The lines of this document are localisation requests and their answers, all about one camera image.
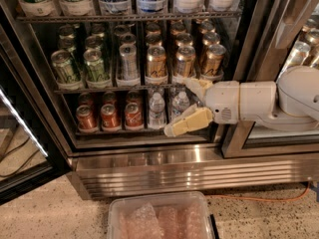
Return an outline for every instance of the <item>water bottle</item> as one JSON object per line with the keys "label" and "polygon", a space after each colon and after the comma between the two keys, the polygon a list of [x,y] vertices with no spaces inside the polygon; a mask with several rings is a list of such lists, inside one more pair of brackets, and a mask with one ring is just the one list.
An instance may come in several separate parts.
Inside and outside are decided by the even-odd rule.
{"label": "water bottle", "polygon": [[179,92],[172,100],[171,120],[180,116],[187,108],[189,108],[189,98],[186,92]]}
{"label": "water bottle", "polygon": [[154,93],[149,102],[149,127],[159,129],[166,124],[165,101],[160,93]]}

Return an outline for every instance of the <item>light strip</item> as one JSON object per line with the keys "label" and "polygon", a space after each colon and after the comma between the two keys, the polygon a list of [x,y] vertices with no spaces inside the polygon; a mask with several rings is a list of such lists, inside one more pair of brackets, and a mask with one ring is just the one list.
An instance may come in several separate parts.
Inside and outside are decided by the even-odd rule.
{"label": "light strip", "polygon": [[11,105],[10,101],[7,99],[7,97],[4,95],[4,93],[2,92],[2,90],[0,89],[0,98],[2,100],[2,102],[6,105],[6,107],[9,109],[9,111],[11,112],[11,114],[14,116],[14,118],[17,120],[17,122],[22,126],[22,128],[26,131],[26,133],[30,136],[31,140],[36,144],[36,146],[39,148],[39,150],[41,151],[41,153],[47,157],[48,153],[46,150],[44,150],[44,148],[42,147],[42,145],[39,143],[38,139],[33,135],[33,133],[29,130],[28,126],[26,125],[26,123],[21,119],[21,117],[19,116],[18,112],[13,108],[13,106]]}

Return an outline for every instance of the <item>door handle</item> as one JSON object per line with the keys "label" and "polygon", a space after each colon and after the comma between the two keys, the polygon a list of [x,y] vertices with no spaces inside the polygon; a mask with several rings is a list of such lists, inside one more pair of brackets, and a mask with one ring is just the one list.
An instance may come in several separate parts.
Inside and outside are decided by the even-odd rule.
{"label": "door handle", "polygon": [[287,49],[304,23],[309,19],[319,0],[288,0],[279,22],[276,49]]}

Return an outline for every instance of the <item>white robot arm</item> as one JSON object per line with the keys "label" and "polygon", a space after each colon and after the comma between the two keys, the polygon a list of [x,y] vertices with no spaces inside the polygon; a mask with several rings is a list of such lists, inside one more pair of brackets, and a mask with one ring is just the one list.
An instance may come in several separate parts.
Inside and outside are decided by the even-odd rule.
{"label": "white robot arm", "polygon": [[236,81],[210,84],[187,79],[186,86],[205,108],[191,107],[168,124],[167,136],[177,136],[209,125],[256,121],[285,131],[305,131],[319,124],[319,70],[293,67],[274,82],[240,84]]}

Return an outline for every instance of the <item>terrazzo floor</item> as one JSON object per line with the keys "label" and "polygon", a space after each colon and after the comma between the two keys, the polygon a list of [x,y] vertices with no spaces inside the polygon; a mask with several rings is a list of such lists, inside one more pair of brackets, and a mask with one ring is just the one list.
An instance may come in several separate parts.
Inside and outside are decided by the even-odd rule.
{"label": "terrazzo floor", "polygon": [[[304,189],[304,184],[292,183],[203,193],[291,198]],[[313,190],[292,202],[256,202],[211,195],[206,195],[206,199],[220,239],[319,238],[319,204]],[[67,176],[62,176],[0,206],[0,238],[107,238],[110,202],[83,201]]]}

